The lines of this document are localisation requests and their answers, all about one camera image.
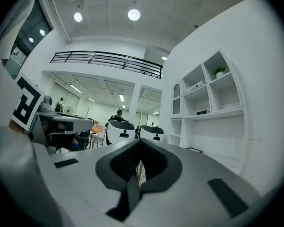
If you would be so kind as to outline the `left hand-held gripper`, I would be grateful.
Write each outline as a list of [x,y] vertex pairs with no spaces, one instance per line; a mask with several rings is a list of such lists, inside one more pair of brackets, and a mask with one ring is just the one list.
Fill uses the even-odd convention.
[[52,112],[50,96],[24,73],[18,73],[16,85],[21,89],[20,101],[11,119],[30,133],[37,116],[37,142],[46,147],[86,147],[93,119]]

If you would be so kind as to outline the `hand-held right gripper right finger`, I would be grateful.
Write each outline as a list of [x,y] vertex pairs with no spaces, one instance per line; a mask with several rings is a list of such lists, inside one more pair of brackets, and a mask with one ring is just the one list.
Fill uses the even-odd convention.
[[248,206],[260,199],[245,179],[208,155],[168,143],[156,145],[182,163],[178,180],[165,192],[147,193],[124,224],[223,224],[231,215],[208,182],[222,179]]

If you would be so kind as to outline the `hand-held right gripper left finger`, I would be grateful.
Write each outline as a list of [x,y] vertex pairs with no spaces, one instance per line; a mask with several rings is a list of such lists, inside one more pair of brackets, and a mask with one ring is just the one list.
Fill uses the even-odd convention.
[[141,159],[141,140],[73,152],[52,157],[54,163],[69,159],[77,162],[59,167],[58,175],[88,206],[93,218],[111,221],[142,221],[142,194],[136,183]]

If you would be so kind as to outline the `white wall shelf unit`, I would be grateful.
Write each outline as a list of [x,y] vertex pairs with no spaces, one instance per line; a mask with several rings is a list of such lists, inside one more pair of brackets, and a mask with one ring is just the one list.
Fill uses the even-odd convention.
[[[216,78],[213,71],[226,67]],[[205,85],[184,94],[190,86],[204,81]],[[216,51],[191,69],[172,87],[171,129],[169,143],[176,146],[227,145],[241,150],[241,171],[247,147],[247,110],[241,84],[232,62],[222,51]],[[209,114],[196,112],[209,110]]]

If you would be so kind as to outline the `orange plush object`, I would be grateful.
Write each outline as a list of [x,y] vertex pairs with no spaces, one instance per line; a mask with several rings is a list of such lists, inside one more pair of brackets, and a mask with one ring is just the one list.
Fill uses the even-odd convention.
[[91,128],[93,134],[102,133],[105,130],[105,126],[94,124]]

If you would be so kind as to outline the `black metal railing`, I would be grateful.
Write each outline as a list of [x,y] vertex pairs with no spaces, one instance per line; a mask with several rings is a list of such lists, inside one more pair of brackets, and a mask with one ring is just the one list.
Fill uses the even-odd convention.
[[163,77],[163,66],[145,59],[102,51],[64,51],[56,52],[51,63],[83,63],[109,66],[137,72],[157,79]]

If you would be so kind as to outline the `white projector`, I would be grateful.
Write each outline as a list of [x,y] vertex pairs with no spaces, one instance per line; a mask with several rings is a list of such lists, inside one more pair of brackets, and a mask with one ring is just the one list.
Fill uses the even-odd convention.
[[204,86],[204,85],[205,85],[204,81],[200,81],[200,82],[198,82],[198,83],[196,83],[196,84],[190,86],[189,88],[185,89],[185,90],[184,90],[184,94],[187,94],[187,93],[189,93],[189,92],[191,92],[191,91],[194,91],[194,90],[196,90],[197,88],[200,88],[201,86]]

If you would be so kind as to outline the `dark glass window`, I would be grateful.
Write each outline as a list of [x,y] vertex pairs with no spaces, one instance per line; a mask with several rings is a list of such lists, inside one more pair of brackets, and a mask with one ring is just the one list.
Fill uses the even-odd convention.
[[15,79],[32,50],[52,30],[42,10],[39,0],[34,0],[32,10],[21,26],[11,47],[8,59],[3,65],[10,76]]

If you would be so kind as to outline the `green plant in white pot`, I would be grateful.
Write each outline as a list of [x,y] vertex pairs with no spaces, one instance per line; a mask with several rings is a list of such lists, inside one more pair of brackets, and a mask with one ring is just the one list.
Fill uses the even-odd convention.
[[213,71],[213,75],[218,79],[225,74],[226,67],[217,67]]

